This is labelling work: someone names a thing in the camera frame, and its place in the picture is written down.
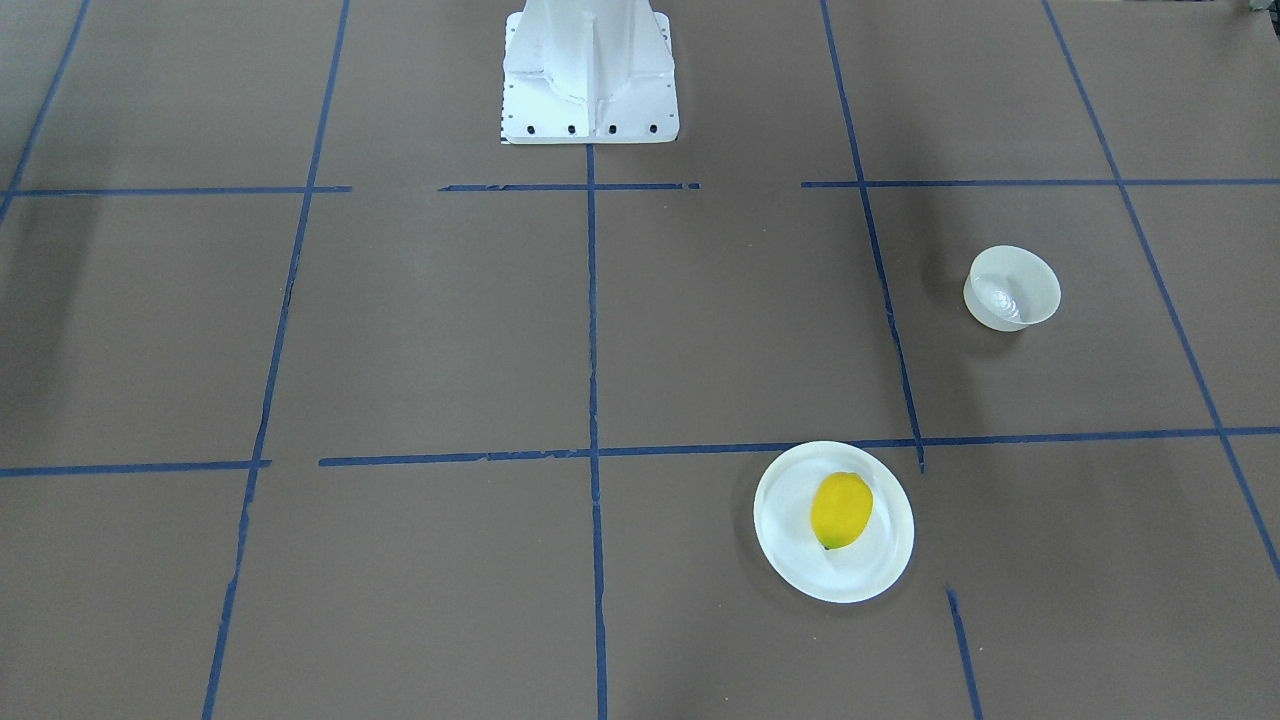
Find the yellow lemon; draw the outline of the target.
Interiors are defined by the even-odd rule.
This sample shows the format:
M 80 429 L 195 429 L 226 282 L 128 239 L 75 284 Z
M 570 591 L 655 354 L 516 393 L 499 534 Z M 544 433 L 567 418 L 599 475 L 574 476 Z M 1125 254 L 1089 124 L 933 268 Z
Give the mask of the yellow lemon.
M 812 501 L 812 532 L 824 550 L 849 547 L 865 532 L 874 507 L 874 492 L 861 475 L 832 473 L 819 483 Z

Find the small white bowl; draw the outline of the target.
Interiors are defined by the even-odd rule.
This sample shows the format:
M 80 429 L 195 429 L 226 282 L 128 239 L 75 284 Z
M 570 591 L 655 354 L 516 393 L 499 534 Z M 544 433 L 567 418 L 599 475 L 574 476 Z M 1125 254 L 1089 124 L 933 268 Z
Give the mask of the small white bowl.
M 1018 246 L 997 245 L 972 260 L 963 299 L 982 325 L 1018 332 L 1048 320 L 1060 307 L 1062 290 L 1042 258 Z

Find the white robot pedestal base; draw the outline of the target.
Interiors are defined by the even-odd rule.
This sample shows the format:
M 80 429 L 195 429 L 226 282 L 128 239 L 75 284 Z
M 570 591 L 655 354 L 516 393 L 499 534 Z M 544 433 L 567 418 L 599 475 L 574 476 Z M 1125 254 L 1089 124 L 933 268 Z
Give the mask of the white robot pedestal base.
M 527 1 L 506 18 L 500 141 L 669 143 L 672 28 L 649 1 Z

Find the white round plate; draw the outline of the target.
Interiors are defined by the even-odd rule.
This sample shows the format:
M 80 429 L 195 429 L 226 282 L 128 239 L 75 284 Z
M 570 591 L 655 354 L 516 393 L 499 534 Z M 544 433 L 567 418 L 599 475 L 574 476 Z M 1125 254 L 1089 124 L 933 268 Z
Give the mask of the white round plate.
M 859 475 L 869 489 L 863 533 L 829 550 L 812 527 L 812 505 L 835 473 Z M 905 573 L 915 518 L 896 475 L 846 443 L 813 441 L 783 451 L 764 470 L 753 503 L 756 539 L 771 566 L 795 589 L 831 603 L 859 603 L 884 593 Z

